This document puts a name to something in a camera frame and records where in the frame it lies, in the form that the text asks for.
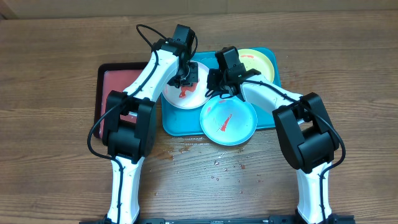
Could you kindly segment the white plate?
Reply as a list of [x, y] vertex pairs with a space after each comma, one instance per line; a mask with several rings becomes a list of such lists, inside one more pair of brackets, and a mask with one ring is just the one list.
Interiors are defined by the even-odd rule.
[[198, 64], [198, 82], [192, 86], [181, 86], [175, 88], [174, 86], [166, 85], [163, 89], [162, 94], [164, 98], [173, 106], [191, 110], [204, 105], [208, 101], [208, 97], [205, 96], [207, 89], [207, 76], [209, 68], [200, 63]]

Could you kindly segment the light blue plate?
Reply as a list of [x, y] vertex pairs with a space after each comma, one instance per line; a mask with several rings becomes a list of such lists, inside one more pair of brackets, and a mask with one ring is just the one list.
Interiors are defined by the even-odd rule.
[[200, 113], [200, 126], [213, 142], [236, 146], [249, 140], [257, 127], [254, 107], [237, 97], [208, 100]]

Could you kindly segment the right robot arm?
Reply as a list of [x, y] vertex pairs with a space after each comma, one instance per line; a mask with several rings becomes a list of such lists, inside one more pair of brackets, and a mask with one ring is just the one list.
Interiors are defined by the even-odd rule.
[[333, 223], [328, 202], [328, 174], [340, 163], [335, 151], [345, 146], [316, 93], [287, 91], [256, 69], [246, 69], [236, 47], [215, 53], [218, 68], [207, 79], [209, 92], [237, 96], [272, 115], [280, 149], [297, 171], [300, 223]]

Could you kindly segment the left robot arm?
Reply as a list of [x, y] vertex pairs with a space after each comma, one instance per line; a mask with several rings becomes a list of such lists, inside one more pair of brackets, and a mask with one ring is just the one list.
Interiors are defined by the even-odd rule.
[[109, 93], [105, 113], [97, 121], [108, 148], [105, 158], [113, 168], [105, 223], [137, 223], [141, 170], [155, 141], [156, 101], [167, 85], [180, 88], [198, 82], [197, 65], [191, 61], [197, 37], [190, 27], [177, 25], [171, 38], [162, 36], [149, 46], [148, 64], [124, 91]]

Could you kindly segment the teal plastic tray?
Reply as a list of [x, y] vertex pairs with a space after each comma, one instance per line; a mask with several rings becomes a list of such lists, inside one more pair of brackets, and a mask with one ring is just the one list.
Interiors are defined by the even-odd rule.
[[[277, 68], [277, 60], [274, 53], [265, 47], [253, 47], [252, 50], [264, 54], [274, 67], [274, 81], [273, 84], [282, 87], [279, 71]], [[218, 68], [216, 61], [215, 52], [199, 52], [193, 57], [193, 60], [200, 62], [208, 68]], [[173, 104], [167, 101], [167, 98], [163, 95], [166, 93], [176, 93], [177, 97], [180, 95], [181, 90], [174, 86], [166, 85], [165, 89], [161, 94], [162, 102], [162, 125], [164, 130], [172, 136], [190, 136], [204, 134], [200, 126], [200, 113], [203, 105], [192, 110], [183, 110], [175, 107]], [[274, 120], [272, 115], [266, 113], [258, 106], [253, 105], [257, 114], [257, 128], [256, 129], [269, 129], [275, 128]], [[188, 124], [185, 124], [185, 118], [190, 118]]]

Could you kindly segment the black tray with red water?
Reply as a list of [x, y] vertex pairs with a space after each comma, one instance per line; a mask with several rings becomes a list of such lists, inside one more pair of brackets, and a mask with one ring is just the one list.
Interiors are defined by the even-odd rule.
[[122, 92], [132, 84], [147, 62], [105, 63], [98, 69], [94, 123], [105, 113], [106, 99], [112, 90]]

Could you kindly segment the yellow-green plate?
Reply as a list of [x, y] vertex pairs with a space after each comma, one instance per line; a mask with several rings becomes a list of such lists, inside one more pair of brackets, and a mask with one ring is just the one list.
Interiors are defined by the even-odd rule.
[[254, 49], [239, 49], [238, 53], [239, 60], [244, 64], [246, 70], [255, 69], [264, 75], [268, 81], [274, 81], [274, 66], [265, 54]]

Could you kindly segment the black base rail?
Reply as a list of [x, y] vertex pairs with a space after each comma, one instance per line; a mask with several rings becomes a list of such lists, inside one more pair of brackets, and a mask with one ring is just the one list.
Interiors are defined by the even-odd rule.
[[[80, 224], [110, 224], [109, 219], [92, 222], [79, 222]], [[271, 215], [267, 218], [230, 218], [230, 219], [184, 219], [165, 220], [164, 218], [139, 218], [138, 224], [296, 224], [305, 223], [299, 215]], [[331, 214], [326, 223], [331, 224], [355, 224], [354, 216], [339, 216]]]

